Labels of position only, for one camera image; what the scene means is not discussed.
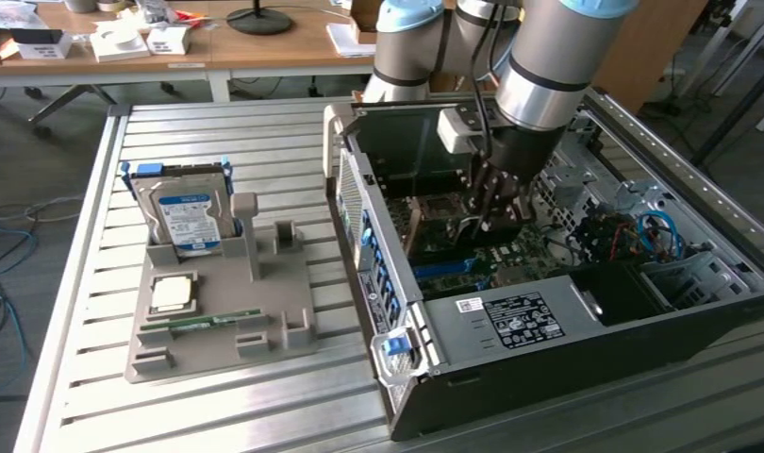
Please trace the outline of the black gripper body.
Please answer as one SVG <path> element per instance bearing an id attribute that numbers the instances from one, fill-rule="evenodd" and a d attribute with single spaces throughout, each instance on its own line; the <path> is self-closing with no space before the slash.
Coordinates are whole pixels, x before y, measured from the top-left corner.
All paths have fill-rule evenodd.
<path id="1" fill-rule="evenodd" d="M 565 131 L 564 126 L 545 131 L 524 126 L 495 127 L 487 162 L 515 176 L 521 185 L 529 185 L 544 170 Z"/>

